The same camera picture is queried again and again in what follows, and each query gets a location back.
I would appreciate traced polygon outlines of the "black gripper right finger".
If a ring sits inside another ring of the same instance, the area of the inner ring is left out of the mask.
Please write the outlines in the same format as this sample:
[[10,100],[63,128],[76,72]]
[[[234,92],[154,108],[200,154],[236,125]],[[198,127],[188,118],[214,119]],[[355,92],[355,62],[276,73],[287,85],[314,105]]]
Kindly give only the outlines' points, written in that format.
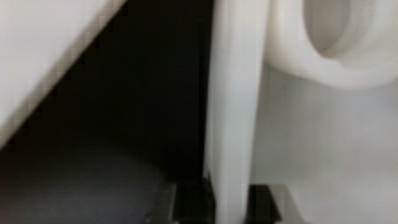
[[283,185],[250,185],[244,224],[308,224]]

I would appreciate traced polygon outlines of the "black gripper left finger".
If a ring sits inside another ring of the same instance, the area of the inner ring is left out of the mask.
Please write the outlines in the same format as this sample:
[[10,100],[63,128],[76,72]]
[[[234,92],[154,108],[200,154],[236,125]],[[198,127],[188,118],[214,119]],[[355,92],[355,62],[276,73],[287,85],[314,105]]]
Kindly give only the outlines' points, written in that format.
[[147,224],[214,224],[212,191],[204,179],[163,185]]

